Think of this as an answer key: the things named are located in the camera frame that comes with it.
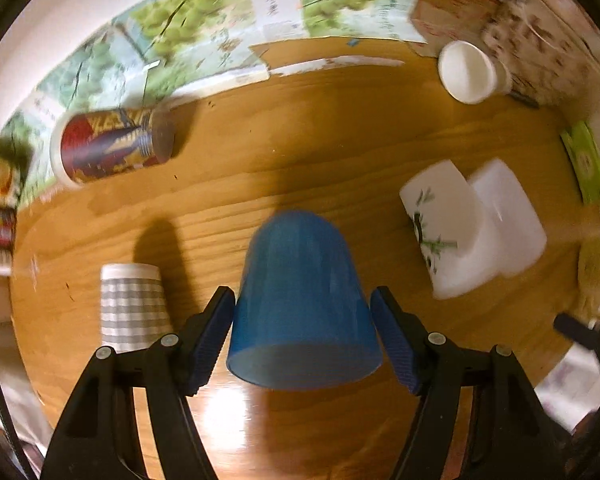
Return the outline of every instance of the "wood grain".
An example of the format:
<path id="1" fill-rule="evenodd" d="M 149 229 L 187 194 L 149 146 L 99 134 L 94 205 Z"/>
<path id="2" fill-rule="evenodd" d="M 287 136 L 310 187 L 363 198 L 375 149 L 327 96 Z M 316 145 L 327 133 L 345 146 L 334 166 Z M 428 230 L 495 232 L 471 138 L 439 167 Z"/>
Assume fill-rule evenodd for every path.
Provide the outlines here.
<path id="1" fill-rule="evenodd" d="M 405 310 L 456 344 L 483 350 L 508 344 L 533 382 L 566 351 L 552 320 L 576 298 L 579 241 L 600 226 L 597 209 L 580 201 L 558 138 L 565 126 L 560 113 L 506 97 L 462 105 L 440 85 L 435 60 L 404 44 L 365 40 L 356 50 L 342 38 L 303 43 L 304 50 L 298 42 L 271 45 L 265 58 L 286 64 L 362 53 L 405 64 L 272 78 L 184 105 L 174 111 L 176 150 L 168 164 L 62 192 L 20 213 L 14 323 L 53 424 L 100 343 L 103 264 L 160 266 L 179 327 L 218 285 L 238 291 L 251 235 L 286 208 L 334 222 L 365 293 L 388 285 Z M 438 160 L 451 158 L 469 175 L 494 156 L 518 176 L 548 247 L 515 278 L 435 301 L 398 190 Z M 210 384 L 190 400 L 219 478 L 388 477 L 416 399 L 387 364 L 354 384 L 292 394 L 239 381 L 226 370 L 225 353 Z M 152 477 L 161 478 L 146 401 L 142 392 L 136 397 L 146 462 Z M 466 410 L 467 399 L 459 426 Z M 451 462 L 449 478 L 458 465 Z"/>

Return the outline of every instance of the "silver bolt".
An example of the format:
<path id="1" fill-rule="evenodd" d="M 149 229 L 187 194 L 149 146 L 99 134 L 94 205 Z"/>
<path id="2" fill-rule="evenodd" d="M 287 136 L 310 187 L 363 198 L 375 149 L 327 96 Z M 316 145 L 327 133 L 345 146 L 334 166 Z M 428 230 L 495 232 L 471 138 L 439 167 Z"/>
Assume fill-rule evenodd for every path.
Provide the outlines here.
<path id="1" fill-rule="evenodd" d="M 503 357 L 509 357 L 511 355 L 511 348 L 506 345 L 496 345 L 496 352 Z"/>
<path id="2" fill-rule="evenodd" d="M 431 332 L 429 334 L 429 342 L 434 345 L 443 345 L 446 343 L 446 337 L 442 335 L 440 332 Z"/>
<path id="3" fill-rule="evenodd" d="M 96 350 L 96 357 L 98 359 L 106 359 L 111 355 L 111 348 L 108 346 L 101 346 Z"/>
<path id="4" fill-rule="evenodd" d="M 175 334 L 167 334 L 163 335 L 162 339 L 160 339 L 160 344 L 162 346 L 175 346 L 178 344 L 180 339 Z"/>

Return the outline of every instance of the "green packet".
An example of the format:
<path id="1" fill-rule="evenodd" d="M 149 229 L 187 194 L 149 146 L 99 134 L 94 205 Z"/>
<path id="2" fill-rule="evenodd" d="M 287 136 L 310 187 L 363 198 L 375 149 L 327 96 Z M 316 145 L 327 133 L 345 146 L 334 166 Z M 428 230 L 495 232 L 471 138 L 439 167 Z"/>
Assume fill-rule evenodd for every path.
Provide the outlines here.
<path id="1" fill-rule="evenodd" d="M 582 201 L 600 202 L 600 152 L 585 121 L 560 134 L 578 179 Z"/>

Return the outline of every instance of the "blue cup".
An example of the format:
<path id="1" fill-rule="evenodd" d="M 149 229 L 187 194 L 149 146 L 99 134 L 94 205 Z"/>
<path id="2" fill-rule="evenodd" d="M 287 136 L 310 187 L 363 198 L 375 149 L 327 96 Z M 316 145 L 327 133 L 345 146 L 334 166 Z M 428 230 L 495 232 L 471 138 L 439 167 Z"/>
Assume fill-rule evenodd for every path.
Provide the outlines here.
<path id="1" fill-rule="evenodd" d="M 287 211 L 256 232 L 226 363 L 237 377 L 275 390 L 337 386 L 381 365 L 349 248 L 325 219 Z"/>

